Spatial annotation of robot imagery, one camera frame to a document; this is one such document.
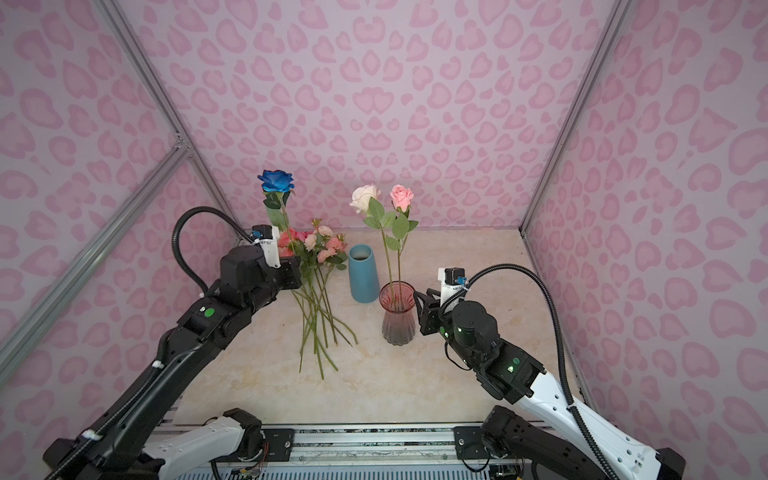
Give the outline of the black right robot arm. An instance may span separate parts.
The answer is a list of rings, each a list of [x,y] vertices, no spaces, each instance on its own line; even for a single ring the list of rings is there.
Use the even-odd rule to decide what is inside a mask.
[[[622,432],[563,387],[543,364],[503,339],[496,319],[476,301],[445,315],[437,291],[413,295],[424,335],[438,333],[475,374],[496,406],[482,441],[497,457],[523,457],[566,479],[680,479],[686,462],[671,448],[655,449]]]

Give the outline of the blue rose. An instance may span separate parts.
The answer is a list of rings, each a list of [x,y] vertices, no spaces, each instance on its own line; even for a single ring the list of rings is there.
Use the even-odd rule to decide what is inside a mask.
[[[263,204],[270,222],[280,232],[287,231],[290,221],[286,207],[295,188],[293,175],[284,170],[264,170],[258,179],[261,181]]]

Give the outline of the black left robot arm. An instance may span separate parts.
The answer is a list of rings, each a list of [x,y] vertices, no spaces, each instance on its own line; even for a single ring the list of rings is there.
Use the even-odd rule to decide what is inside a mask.
[[[233,248],[220,260],[219,278],[161,336],[154,359],[122,396],[77,438],[59,438],[46,449],[49,478],[170,477],[177,450],[146,450],[156,426],[256,312],[300,285],[299,258],[276,258],[263,245]]]

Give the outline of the cream white rose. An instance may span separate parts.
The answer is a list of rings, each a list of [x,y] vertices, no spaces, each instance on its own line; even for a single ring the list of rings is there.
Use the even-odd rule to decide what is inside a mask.
[[[395,294],[395,275],[392,265],[391,252],[398,252],[400,241],[390,232],[396,220],[393,211],[387,211],[380,201],[381,191],[374,184],[367,184],[356,188],[352,193],[350,206],[364,216],[364,223],[371,229],[377,230],[385,250],[387,262],[388,286],[386,291]]]

